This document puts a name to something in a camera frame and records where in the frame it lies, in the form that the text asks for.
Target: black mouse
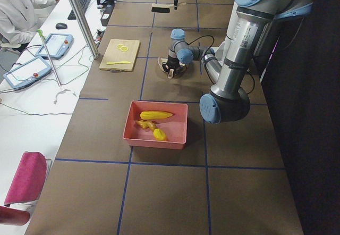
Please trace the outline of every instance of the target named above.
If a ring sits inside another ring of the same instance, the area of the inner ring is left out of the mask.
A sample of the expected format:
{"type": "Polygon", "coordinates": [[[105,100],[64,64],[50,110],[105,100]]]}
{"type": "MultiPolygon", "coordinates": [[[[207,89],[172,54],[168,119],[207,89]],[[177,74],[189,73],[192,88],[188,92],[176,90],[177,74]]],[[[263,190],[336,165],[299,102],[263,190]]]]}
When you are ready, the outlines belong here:
{"type": "Polygon", "coordinates": [[[63,22],[59,22],[55,25],[56,29],[67,29],[67,24],[63,23],[63,22]]]}

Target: person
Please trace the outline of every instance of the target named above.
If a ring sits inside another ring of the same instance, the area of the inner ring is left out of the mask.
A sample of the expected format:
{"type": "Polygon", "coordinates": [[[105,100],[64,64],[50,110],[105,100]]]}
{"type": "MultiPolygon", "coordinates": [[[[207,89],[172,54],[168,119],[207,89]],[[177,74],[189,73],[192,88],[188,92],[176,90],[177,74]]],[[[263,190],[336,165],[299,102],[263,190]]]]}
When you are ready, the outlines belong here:
{"type": "Polygon", "coordinates": [[[24,49],[42,24],[34,9],[45,8],[58,1],[0,0],[0,37],[2,37],[2,42],[21,44],[20,49],[24,49]]]}

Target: pink bin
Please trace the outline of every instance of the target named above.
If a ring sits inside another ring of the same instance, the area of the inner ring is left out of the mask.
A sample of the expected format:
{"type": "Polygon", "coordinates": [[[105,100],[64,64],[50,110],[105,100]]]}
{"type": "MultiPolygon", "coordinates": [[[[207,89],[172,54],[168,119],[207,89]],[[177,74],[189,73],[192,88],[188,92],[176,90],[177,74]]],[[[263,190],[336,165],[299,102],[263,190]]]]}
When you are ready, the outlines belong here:
{"type": "Polygon", "coordinates": [[[187,104],[134,100],[127,115],[123,139],[130,146],[183,149],[186,143],[187,119],[187,104]],[[167,141],[157,141],[150,129],[142,129],[136,124],[136,121],[141,120],[139,114],[142,111],[166,111],[173,114],[166,119],[153,120],[165,132],[167,141]]]}

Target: wooden cutting board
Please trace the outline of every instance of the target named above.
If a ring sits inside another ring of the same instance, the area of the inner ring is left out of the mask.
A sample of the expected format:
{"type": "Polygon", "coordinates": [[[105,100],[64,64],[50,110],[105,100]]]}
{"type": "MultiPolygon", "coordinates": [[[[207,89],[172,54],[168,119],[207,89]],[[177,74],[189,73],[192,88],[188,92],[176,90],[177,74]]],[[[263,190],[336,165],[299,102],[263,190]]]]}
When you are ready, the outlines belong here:
{"type": "Polygon", "coordinates": [[[139,40],[125,40],[125,39],[111,39],[108,44],[104,57],[100,63],[99,69],[101,70],[120,70],[132,71],[138,50],[140,46],[139,40]],[[107,62],[121,62],[128,61],[130,64],[112,64],[108,65],[107,62]]]}

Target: white table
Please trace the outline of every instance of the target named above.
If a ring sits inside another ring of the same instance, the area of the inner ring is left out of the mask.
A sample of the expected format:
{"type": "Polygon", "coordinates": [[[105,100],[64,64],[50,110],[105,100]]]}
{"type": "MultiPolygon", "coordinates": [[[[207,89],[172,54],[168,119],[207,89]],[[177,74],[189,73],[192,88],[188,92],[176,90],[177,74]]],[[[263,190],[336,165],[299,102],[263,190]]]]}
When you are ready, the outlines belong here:
{"type": "MultiPolygon", "coordinates": [[[[85,83],[88,70],[92,64],[92,55],[86,46],[85,39],[76,20],[67,20],[71,11],[68,0],[60,0],[50,16],[41,26],[44,36],[49,33],[69,33],[74,37],[73,45],[67,54],[58,61],[54,61],[57,68],[57,74],[63,85],[62,89],[57,85],[53,73],[50,73],[32,86],[12,93],[0,94],[2,103],[23,110],[27,113],[46,114],[46,113],[72,113],[79,98],[79,93],[85,83]],[[68,25],[67,29],[57,30],[56,23],[64,22],[68,25]]],[[[105,29],[100,23],[100,11],[97,9],[95,0],[92,0],[86,11],[86,19],[93,36],[96,35],[97,29],[105,29]]],[[[32,45],[41,45],[41,39],[38,34],[35,35],[30,43],[32,45]]],[[[35,54],[37,47],[29,48],[35,54]]],[[[24,63],[33,56],[25,51],[18,59],[18,62],[24,63]]],[[[7,81],[3,80],[0,84],[0,91],[11,89],[7,81]]],[[[10,109],[0,105],[0,204],[3,205],[7,191],[11,185],[12,179],[18,167],[22,154],[28,152],[41,152],[46,158],[54,160],[65,130],[69,124],[71,114],[61,115],[25,115],[22,112],[10,109]]],[[[26,209],[24,205],[12,205],[13,208],[26,209]]],[[[24,226],[11,226],[0,224],[0,234],[24,234],[28,223],[24,226]]]]}

